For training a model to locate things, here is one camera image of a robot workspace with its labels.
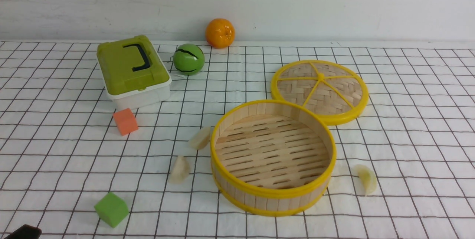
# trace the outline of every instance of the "white plastic box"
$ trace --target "white plastic box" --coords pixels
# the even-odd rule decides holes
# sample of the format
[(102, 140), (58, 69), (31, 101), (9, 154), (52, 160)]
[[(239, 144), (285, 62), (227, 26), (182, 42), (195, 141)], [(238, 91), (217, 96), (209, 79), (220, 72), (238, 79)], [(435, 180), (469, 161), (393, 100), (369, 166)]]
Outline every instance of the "white plastic box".
[(100, 44), (97, 63), (107, 95), (118, 110), (170, 97), (170, 73), (146, 36)]
[(105, 88), (105, 91), (107, 92), (107, 96), (115, 102), (118, 111), (127, 108), (132, 110), (145, 107), (146, 105), (156, 104), (157, 102), (162, 102), (170, 98), (170, 83), (171, 77), (167, 82), (147, 87), (143, 91), (126, 92), (121, 95), (112, 95), (108, 92), (107, 88)]

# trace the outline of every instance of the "toy ball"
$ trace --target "toy ball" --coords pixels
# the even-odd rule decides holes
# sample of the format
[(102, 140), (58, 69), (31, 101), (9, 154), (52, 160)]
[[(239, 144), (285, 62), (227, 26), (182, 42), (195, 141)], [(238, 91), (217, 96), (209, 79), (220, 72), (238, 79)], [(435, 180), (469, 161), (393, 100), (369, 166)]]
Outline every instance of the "toy ball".
[(183, 74), (193, 75), (205, 65), (205, 55), (198, 46), (191, 43), (183, 44), (173, 55), (173, 65)]

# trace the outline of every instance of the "bamboo steamer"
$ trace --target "bamboo steamer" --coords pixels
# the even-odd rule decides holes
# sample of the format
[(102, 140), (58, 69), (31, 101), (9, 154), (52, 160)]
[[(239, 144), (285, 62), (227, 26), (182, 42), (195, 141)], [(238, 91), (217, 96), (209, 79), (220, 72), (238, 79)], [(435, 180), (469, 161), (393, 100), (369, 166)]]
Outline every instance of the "bamboo steamer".
[(221, 118), (211, 156), (216, 185), (230, 202), (258, 215), (286, 216), (323, 195), (336, 148), (329, 129), (309, 110), (260, 100)]
[(366, 107), (368, 88), (353, 71), (342, 65), (320, 60), (289, 63), (273, 76), (274, 99), (300, 105), (327, 125), (356, 119)]

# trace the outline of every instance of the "table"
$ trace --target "table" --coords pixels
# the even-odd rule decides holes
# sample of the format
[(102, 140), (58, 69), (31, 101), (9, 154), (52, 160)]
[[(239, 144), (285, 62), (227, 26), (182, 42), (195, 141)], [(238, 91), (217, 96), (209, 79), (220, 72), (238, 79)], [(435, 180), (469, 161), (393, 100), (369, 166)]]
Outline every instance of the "table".
[[(475, 234), (475, 44), (237, 42), (205, 53), (183, 76), (183, 42), (153, 42), (173, 77), (166, 102), (133, 110), (139, 130), (120, 136), (104, 92), (95, 41), (0, 42), (0, 235), (24, 223), (42, 239), (472, 238)], [(200, 127), (246, 101), (270, 99), (273, 73), (320, 59), (357, 72), (370, 101), (331, 127), (338, 160), (328, 191), (302, 214), (247, 214), (219, 194)], [(191, 175), (167, 184), (176, 156)], [(352, 170), (375, 170), (369, 196)], [(108, 191), (131, 214), (112, 229), (94, 204)]]

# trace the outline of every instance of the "bamboo steamer lid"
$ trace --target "bamboo steamer lid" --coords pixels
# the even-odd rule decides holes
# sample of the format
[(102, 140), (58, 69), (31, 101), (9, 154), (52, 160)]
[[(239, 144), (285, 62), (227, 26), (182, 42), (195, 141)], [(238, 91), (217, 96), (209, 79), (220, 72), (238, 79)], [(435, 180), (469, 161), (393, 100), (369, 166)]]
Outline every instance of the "bamboo steamer lid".
[(368, 102), (368, 88), (353, 71), (320, 60), (280, 68), (272, 78), (272, 97), (303, 106), (327, 125), (356, 119)]

